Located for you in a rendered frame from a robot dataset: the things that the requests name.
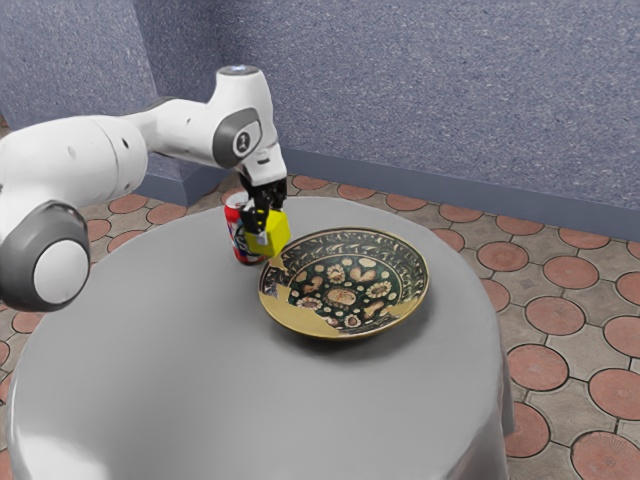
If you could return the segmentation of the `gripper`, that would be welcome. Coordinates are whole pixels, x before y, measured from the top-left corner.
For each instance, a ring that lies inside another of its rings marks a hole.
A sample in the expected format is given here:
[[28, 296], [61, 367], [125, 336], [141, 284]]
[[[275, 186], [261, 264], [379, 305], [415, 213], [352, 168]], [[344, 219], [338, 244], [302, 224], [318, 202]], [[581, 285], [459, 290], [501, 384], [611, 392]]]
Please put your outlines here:
[[240, 209], [240, 217], [247, 235], [253, 235], [259, 245], [267, 245], [266, 225], [269, 210], [280, 211], [287, 198], [287, 180], [270, 182], [261, 186], [253, 186], [246, 176], [239, 175], [242, 187], [255, 205], [246, 204]]

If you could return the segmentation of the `yellow block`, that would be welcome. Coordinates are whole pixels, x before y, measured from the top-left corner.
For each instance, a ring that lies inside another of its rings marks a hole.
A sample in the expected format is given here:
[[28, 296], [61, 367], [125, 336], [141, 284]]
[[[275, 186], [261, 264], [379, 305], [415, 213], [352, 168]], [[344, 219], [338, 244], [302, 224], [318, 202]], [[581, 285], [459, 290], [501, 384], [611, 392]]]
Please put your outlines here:
[[249, 250], [258, 255], [275, 257], [285, 247], [291, 236], [288, 217], [284, 211], [269, 211], [266, 234], [268, 239], [267, 245], [259, 245], [253, 235], [246, 234]]

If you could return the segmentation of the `red soda can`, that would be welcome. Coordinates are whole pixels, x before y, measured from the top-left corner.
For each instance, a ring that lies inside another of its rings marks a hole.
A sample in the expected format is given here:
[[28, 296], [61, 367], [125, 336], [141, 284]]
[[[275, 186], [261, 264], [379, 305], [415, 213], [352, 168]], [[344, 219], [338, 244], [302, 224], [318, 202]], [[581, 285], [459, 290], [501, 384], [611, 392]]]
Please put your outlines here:
[[266, 256], [252, 253], [246, 241], [240, 210], [248, 200], [249, 195], [245, 191], [230, 195], [224, 204], [224, 214], [236, 259], [245, 265], [255, 265], [265, 261]]

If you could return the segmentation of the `ornate floral painted plate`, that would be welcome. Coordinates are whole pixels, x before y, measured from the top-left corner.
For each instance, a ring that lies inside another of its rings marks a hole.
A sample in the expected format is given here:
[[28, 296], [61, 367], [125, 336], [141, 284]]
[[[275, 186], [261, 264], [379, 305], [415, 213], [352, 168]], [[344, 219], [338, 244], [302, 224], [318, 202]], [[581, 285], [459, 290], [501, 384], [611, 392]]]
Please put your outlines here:
[[263, 268], [260, 301], [305, 336], [351, 340], [379, 334], [423, 302], [429, 271], [405, 240], [368, 228], [333, 228], [287, 245]]

